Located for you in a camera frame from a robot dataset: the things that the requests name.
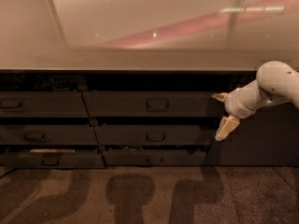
white robotic arm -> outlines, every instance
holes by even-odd
[[[261,107],[292,102],[299,108],[299,74],[281,62],[263,64],[256,79],[230,93],[215,93],[213,98],[224,102],[229,117],[223,117],[215,139],[225,139],[240,123]]]

black drawer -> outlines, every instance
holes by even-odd
[[[206,153],[187,150],[120,150],[103,152],[107,166],[201,166]]]
[[[0,154],[8,168],[105,168],[102,155],[94,149],[16,149]]]
[[[83,93],[92,117],[217,117],[224,105],[212,92],[87,91]]]
[[[2,91],[1,118],[86,118],[81,93]]]
[[[104,125],[95,133],[100,146],[208,146],[214,131],[195,125]]]
[[[97,146],[93,127],[85,125],[1,126],[0,145]]]

robotic arm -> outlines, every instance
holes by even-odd
[[[299,73],[281,62],[263,64],[256,79],[230,93],[215,93],[213,98],[224,102],[229,117],[223,117],[215,139],[225,139],[241,119],[253,115],[257,109],[291,102],[299,108]]]

metal handle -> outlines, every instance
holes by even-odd
[[[168,100],[165,99],[147,101],[148,111],[166,111],[168,107],[169,107],[169,102]]]
[[[27,133],[24,136],[24,140],[31,141],[31,142],[44,142],[45,141],[45,134]]]
[[[50,166],[50,167],[58,166],[59,165],[59,160],[56,160],[56,161],[42,161],[41,165],[42,166]]]
[[[160,164],[163,162],[162,157],[147,157],[147,163],[149,164]]]
[[[150,142],[162,142],[166,138],[165,133],[163,132],[150,132],[147,133],[147,140]]]
[[[2,101],[0,104],[2,109],[18,109],[21,108],[21,101]]]

brown floor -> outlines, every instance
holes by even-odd
[[[0,223],[299,223],[299,168],[16,170]]]

